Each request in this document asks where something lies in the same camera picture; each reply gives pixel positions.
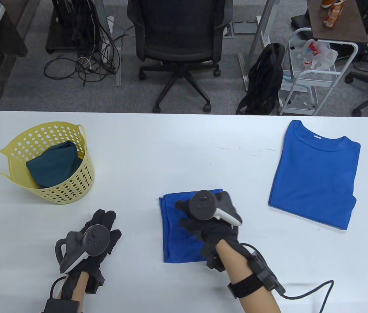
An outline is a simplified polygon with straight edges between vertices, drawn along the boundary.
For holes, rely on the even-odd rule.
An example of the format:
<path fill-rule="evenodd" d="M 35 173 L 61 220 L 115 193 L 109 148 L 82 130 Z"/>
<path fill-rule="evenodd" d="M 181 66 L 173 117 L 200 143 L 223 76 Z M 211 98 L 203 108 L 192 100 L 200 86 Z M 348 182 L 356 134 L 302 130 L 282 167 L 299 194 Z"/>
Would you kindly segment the person's left hand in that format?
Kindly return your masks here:
<path fill-rule="evenodd" d="M 55 254 L 60 273 L 68 275 L 61 290 L 63 300 L 72 298 L 82 272 L 89 275 L 85 289 L 88 294 L 95 294 L 105 283 L 100 265 L 122 235 L 120 230 L 112 230 L 116 216 L 114 211 L 97 210 L 80 231 L 70 231 L 57 241 Z"/>

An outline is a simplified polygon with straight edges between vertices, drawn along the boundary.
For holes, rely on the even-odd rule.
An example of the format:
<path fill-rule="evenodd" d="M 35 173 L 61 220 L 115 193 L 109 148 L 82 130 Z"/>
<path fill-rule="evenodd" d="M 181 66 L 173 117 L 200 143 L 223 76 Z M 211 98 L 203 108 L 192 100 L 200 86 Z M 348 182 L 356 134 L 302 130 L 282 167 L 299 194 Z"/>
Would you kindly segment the person's right hand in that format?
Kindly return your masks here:
<path fill-rule="evenodd" d="M 206 221 L 198 220 L 190 214 L 189 204 L 188 200 L 177 201 L 175 208 L 187 216 L 180 219 L 180 226 L 204 243 L 201 250 L 202 256 L 208 258 L 213 255 L 221 240 L 227 242 L 237 252 L 244 254 L 243 250 L 245 248 L 238 242 L 236 231 L 229 223 L 215 218 Z"/>

